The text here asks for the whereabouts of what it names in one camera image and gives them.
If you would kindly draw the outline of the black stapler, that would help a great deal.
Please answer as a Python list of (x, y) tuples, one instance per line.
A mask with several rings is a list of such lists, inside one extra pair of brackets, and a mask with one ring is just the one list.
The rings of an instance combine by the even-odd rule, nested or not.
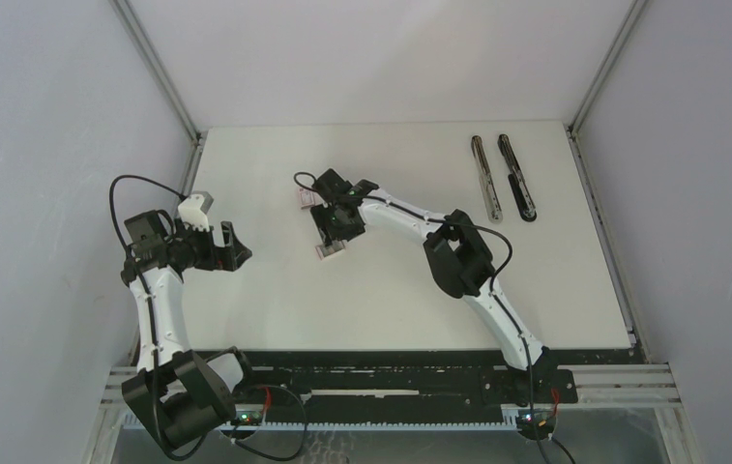
[(509, 169), (508, 181), (520, 217), (526, 222), (534, 222), (538, 215), (534, 200), (527, 188), (523, 172), (512, 149), (509, 137), (501, 133), (497, 139), (500, 153)]

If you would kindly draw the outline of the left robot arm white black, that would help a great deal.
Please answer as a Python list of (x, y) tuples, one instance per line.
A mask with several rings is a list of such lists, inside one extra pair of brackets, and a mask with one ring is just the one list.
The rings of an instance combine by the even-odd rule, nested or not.
[(121, 386), (134, 415), (172, 459), (177, 450), (235, 419), (236, 403), (251, 400), (258, 381), (248, 357), (231, 346), (205, 359), (192, 349), (183, 311), (183, 274), (189, 269), (234, 272), (252, 252), (231, 222), (198, 230), (164, 210), (125, 222), (130, 254), (121, 278), (138, 309), (140, 353), (136, 374)]

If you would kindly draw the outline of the staple box tray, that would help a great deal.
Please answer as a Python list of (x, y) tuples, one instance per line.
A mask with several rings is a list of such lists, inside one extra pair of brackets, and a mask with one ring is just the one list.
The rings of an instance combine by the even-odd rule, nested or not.
[(333, 255), (345, 250), (345, 243), (333, 242), (331, 245), (318, 245), (315, 247), (321, 261), (331, 258)]

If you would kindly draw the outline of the silver black staple remover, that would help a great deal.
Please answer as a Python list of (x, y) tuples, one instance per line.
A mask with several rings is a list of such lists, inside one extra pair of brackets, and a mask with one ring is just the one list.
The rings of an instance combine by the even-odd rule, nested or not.
[(503, 213), (484, 152), (482, 138), (479, 135), (473, 135), (470, 146), (479, 172), (479, 183), (488, 219), (494, 224), (499, 224), (503, 220)]

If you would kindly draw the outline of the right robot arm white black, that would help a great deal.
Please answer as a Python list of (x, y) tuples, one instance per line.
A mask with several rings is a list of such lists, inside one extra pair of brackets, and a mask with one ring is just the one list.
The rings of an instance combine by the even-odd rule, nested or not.
[(553, 380), (545, 368), (555, 362), (505, 295), (499, 279), (505, 266), (493, 265), (482, 234), (512, 249), (507, 237), (475, 224), (459, 209), (433, 213), (396, 199), (371, 181), (352, 184), (332, 168), (309, 177), (311, 185), (305, 189), (322, 199), (309, 211), (325, 247), (350, 242), (373, 227), (394, 230), (420, 245), (437, 287), (475, 310), (495, 336), (506, 364), (519, 370), (513, 378), (518, 396), (538, 402), (551, 392)]

